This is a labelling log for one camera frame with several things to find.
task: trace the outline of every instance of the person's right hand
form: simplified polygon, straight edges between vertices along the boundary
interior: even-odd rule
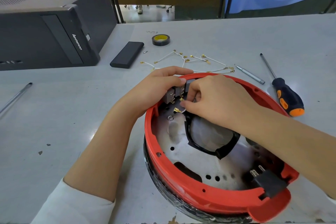
[[[188,112],[238,133],[260,110],[243,86],[223,75],[209,75],[192,82],[187,100],[180,105]]]

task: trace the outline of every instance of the computer tower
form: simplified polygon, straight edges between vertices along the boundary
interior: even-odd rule
[[[113,9],[110,0],[0,0],[0,71],[96,65]]]

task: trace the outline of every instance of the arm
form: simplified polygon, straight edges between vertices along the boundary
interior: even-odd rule
[[[168,89],[185,84],[185,79],[174,74],[189,73],[193,71],[180,67],[155,70],[122,97],[107,113],[89,145],[65,175],[64,182],[113,202],[134,123],[159,102]]]
[[[222,75],[192,82],[181,105],[257,142],[336,198],[335,137],[259,106],[240,84]]]

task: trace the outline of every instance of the red plastic housing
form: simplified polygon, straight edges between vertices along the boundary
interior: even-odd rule
[[[181,78],[190,80],[203,78],[208,75],[216,74],[196,73],[184,75],[181,76]],[[224,76],[241,84],[259,105],[288,116],[274,99],[258,87],[238,78],[227,75]],[[248,213],[256,222],[267,222],[286,208],[291,200],[291,194],[288,189],[285,189],[272,199],[267,197],[264,200],[260,200],[258,196],[264,193],[263,188],[242,191],[223,190],[198,182],[176,168],[165,156],[158,144],[156,136],[152,133],[151,121],[153,116],[159,115],[158,106],[160,104],[159,102],[147,110],[145,116],[146,143],[155,170],[181,199],[193,207],[208,213]],[[291,183],[298,178],[299,173],[285,163],[281,175]]]

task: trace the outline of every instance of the gray work surface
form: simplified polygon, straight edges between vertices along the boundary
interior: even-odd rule
[[[168,34],[170,44],[152,45],[157,33]],[[131,69],[111,68],[110,62],[128,41],[145,43],[140,56]],[[95,67],[0,72],[0,106],[28,82],[34,83],[0,116],[0,223],[33,219],[111,106],[150,73],[151,67],[140,61],[153,64],[173,49],[240,65],[266,83],[261,85],[237,69],[231,76],[275,97],[271,74],[259,56],[263,53],[276,75],[301,96],[306,114],[296,119],[336,136],[335,14],[117,25]],[[174,56],[157,65],[182,63]],[[186,63],[185,67],[221,68],[215,62]],[[154,186],[145,167],[143,141],[144,116],[131,133],[111,222],[196,223],[170,205]],[[336,221],[336,205],[304,177],[289,189],[290,205],[271,222]]]

